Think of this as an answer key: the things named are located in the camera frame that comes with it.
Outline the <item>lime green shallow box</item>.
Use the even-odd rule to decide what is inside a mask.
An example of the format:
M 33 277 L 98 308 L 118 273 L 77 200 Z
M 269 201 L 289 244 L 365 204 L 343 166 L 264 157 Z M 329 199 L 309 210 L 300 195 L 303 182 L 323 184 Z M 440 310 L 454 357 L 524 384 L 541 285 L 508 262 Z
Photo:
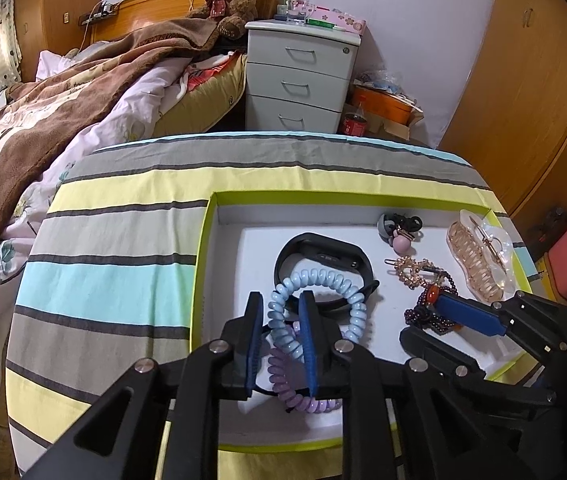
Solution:
M 448 271 L 460 295 L 466 297 L 469 289 L 446 240 L 448 226 L 462 209 L 500 226 L 492 207 L 466 200 L 326 192 L 214 194 L 206 209 L 195 267 L 192 347 L 219 337 L 229 318 L 243 314 L 250 292 L 268 298 L 283 246 L 297 234 L 313 232 L 354 244 L 368 256 L 380 286 L 367 302 L 369 321 L 361 343 L 375 356 L 405 362 L 408 356 L 399 333 L 405 326 L 404 312 L 415 304 L 418 294 L 399 283 L 385 264 L 393 252 L 379 237 L 377 221 L 384 211 L 420 217 L 423 229 L 413 245 L 417 257 Z M 342 442 L 339 412 L 289 413 L 285 404 L 262 394 L 245 402 L 222 402 L 219 429 L 219 446 L 224 451 L 312 451 Z

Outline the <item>wooden wardrobe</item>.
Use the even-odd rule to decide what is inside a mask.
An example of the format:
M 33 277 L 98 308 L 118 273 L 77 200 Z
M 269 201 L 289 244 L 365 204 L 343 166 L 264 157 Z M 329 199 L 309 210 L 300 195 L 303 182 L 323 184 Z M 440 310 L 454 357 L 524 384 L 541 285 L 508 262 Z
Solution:
M 79 46 L 84 29 L 79 18 L 99 0 L 14 0 L 15 26 L 21 48 L 21 76 L 35 79 L 39 53 L 64 54 Z

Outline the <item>wooden door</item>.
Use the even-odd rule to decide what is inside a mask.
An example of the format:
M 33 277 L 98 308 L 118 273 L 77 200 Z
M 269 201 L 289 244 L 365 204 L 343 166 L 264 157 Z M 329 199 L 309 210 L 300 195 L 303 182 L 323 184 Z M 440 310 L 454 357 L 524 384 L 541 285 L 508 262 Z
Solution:
M 521 233 L 567 212 L 564 0 L 494 0 L 440 147 L 481 174 Z

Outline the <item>clear rose-gold hair claw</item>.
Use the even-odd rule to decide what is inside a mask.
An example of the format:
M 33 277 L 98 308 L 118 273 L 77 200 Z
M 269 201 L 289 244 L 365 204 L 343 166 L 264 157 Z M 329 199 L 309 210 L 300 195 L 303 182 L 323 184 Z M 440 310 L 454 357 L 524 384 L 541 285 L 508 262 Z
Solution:
M 448 228 L 446 242 L 469 291 L 483 304 L 511 298 L 517 290 L 513 243 L 503 228 L 466 209 Z

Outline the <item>black smart watch band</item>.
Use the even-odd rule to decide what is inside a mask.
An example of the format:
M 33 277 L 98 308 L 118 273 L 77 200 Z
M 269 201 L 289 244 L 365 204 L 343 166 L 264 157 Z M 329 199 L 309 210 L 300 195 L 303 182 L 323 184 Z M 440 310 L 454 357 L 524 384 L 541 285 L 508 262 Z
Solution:
M 285 278 L 281 273 L 283 265 L 293 256 L 318 263 L 319 268 L 295 271 Z M 379 285 L 370 260 L 361 248 L 343 240 L 306 232 L 291 238 L 279 252 L 274 264 L 271 301 L 281 309 L 297 313 L 297 292 L 312 286 L 329 288 L 340 299 L 320 301 L 317 307 L 326 318 L 337 318 L 349 312 L 357 302 L 364 304 Z

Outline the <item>pink floral box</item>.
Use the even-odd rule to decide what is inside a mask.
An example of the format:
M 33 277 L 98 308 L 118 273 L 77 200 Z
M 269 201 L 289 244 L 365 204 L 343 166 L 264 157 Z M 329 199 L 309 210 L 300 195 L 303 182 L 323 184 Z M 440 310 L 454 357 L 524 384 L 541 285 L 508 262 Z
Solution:
M 356 18 L 338 9 L 318 6 L 318 4 L 313 4 L 309 8 L 305 22 L 308 25 L 341 30 L 341 32 L 349 32 L 358 36 L 364 35 L 367 26 L 366 21 L 362 18 Z

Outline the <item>rose-gold beaded hair clip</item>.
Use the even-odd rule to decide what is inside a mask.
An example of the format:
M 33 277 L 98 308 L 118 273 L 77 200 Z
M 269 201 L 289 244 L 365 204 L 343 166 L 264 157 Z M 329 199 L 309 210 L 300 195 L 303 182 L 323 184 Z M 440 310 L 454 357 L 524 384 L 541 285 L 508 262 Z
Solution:
M 429 259 L 418 260 L 409 256 L 399 256 L 393 259 L 387 258 L 384 263 L 393 270 L 401 283 L 412 290 L 442 285 L 446 280 L 445 270 Z

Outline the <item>cardboard box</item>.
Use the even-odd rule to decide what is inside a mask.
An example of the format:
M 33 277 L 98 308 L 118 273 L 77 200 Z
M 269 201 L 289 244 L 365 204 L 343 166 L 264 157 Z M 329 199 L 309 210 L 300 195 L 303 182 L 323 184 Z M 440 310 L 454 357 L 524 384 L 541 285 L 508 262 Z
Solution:
M 414 107 L 366 107 L 367 133 L 379 139 L 397 138 L 408 141 L 411 130 L 423 119 L 419 108 Z

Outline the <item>orange basket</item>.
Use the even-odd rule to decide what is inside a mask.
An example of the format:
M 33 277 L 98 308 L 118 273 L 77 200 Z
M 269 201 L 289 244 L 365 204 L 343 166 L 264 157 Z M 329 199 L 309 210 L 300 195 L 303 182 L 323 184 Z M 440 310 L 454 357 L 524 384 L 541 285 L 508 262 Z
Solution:
M 407 126 L 413 116 L 413 106 L 393 94 L 379 90 L 354 86 L 352 91 L 353 105 L 365 113 L 397 122 Z

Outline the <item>striped tablecloth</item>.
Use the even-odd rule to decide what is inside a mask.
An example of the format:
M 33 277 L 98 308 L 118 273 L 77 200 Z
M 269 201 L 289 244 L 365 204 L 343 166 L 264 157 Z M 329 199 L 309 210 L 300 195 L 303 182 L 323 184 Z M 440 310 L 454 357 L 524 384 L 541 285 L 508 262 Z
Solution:
M 462 158 L 313 132 L 171 136 L 104 148 L 62 179 L 18 290 L 6 406 L 18 469 L 29 470 L 141 358 L 191 345 L 202 228 L 219 192 L 326 192 L 466 200 L 492 207 L 515 275 L 536 274 L 503 205 Z

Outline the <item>red cola bottle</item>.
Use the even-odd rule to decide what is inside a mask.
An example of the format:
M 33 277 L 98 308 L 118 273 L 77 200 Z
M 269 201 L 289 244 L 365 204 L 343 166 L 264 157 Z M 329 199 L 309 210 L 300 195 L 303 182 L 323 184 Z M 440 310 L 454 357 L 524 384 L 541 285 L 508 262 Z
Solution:
M 360 138 L 366 134 L 367 127 L 367 118 L 361 107 L 358 107 L 353 112 L 347 112 L 343 116 L 342 132 L 346 136 L 357 136 L 357 138 Z

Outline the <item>white floral duvet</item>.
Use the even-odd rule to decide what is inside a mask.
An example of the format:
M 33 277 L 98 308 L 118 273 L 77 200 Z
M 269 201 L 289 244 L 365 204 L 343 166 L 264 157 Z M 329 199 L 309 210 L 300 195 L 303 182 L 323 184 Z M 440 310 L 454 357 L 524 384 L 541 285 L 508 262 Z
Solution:
M 67 171 L 79 159 L 98 148 L 149 138 L 158 121 L 164 96 L 174 87 L 172 96 L 180 99 L 186 92 L 182 73 L 189 58 L 169 58 L 140 76 L 130 89 L 117 99 L 113 110 L 99 122 L 93 122 L 78 132 L 64 152 L 52 162 L 50 168 L 38 174 L 26 188 L 13 211 L 13 216 L 0 237 L 0 462 L 10 462 L 12 448 L 6 422 L 4 400 L 4 355 L 11 315 L 14 309 L 18 284 L 21 281 L 35 237 L 44 214 Z

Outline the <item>brown fleece blanket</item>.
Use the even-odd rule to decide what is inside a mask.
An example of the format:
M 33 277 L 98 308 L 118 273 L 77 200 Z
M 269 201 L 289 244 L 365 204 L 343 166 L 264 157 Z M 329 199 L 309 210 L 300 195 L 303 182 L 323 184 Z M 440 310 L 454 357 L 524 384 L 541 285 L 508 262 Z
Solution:
M 211 20 L 175 18 L 138 28 L 38 84 L 9 88 L 0 110 L 0 235 L 26 188 L 78 132 L 101 122 L 157 63 L 192 58 L 216 38 Z

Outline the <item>grey drawer nightstand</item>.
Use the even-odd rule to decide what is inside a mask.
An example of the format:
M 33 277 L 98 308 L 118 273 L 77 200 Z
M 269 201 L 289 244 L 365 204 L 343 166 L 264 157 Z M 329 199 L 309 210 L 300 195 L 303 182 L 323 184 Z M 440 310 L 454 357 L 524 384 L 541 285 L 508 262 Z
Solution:
M 275 20 L 246 30 L 246 128 L 337 131 L 361 37 Z

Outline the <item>wooden headboard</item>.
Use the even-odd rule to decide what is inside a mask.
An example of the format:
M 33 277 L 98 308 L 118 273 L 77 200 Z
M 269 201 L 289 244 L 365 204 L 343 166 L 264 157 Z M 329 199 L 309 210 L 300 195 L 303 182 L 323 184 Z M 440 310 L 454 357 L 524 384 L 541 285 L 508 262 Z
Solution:
M 191 8 L 202 6 L 204 0 L 123 0 L 114 12 L 89 27 L 89 43 L 116 40 L 146 25 L 182 18 Z M 269 20 L 277 9 L 277 0 L 257 0 L 257 14 Z

